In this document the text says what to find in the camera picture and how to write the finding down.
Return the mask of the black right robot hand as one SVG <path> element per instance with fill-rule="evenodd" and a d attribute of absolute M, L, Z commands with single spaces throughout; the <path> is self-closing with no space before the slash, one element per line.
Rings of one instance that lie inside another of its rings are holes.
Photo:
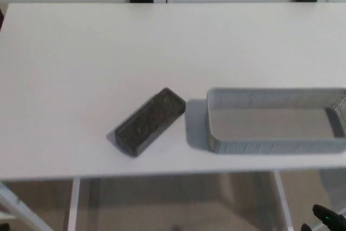
<path fill-rule="evenodd" d="M 313 230 L 330 230 L 330 231 L 345 231 L 345 208 L 339 212 L 335 212 L 319 204 L 312 207 L 313 214 L 321 223 L 311 228 L 306 223 L 302 224 L 301 231 Z"/>

